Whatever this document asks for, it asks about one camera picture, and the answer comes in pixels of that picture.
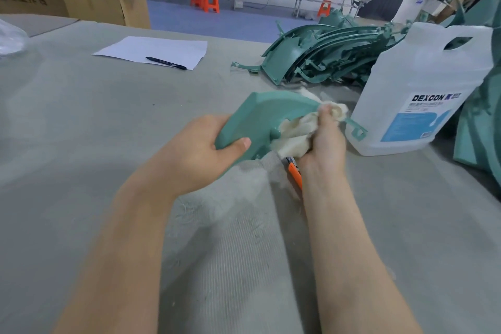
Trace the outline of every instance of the right hand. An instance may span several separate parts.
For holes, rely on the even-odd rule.
[[[315,175],[329,181],[345,177],[346,139],[331,111],[332,106],[320,106],[319,127],[313,136],[313,148],[298,161],[301,174],[305,177]]]

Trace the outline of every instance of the floor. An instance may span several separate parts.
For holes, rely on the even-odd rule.
[[[245,3],[244,8],[234,11],[229,0],[219,0],[219,13],[205,13],[190,7],[189,0],[148,0],[148,9],[151,29],[266,43],[278,38],[276,21],[280,21],[285,32],[314,24],[313,20],[292,17],[292,8]],[[361,25],[385,24],[377,20],[356,20]]]

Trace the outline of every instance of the white plastic jug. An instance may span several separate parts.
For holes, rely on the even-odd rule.
[[[456,37],[471,37],[452,50]],[[346,137],[364,156],[423,148],[493,67],[492,28],[444,28],[414,23],[405,39],[381,53],[353,111],[368,130],[362,141]]]

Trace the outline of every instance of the blue floor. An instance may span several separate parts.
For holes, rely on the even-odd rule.
[[[285,32],[314,24],[311,20],[270,16],[258,11],[247,13],[220,8],[220,13],[205,13],[200,8],[159,0],[148,0],[148,9],[151,29],[266,43],[279,37],[277,20]]]

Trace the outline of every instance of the gray work table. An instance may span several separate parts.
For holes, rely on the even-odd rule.
[[[208,41],[193,71],[91,56],[128,35]],[[276,88],[267,44],[77,22],[0,60],[0,332],[48,332],[116,189],[202,114]],[[317,86],[353,106],[356,92]],[[348,153],[381,258],[425,333],[497,333],[501,204],[435,147]],[[274,154],[174,205],[159,332],[319,332],[308,230]]]

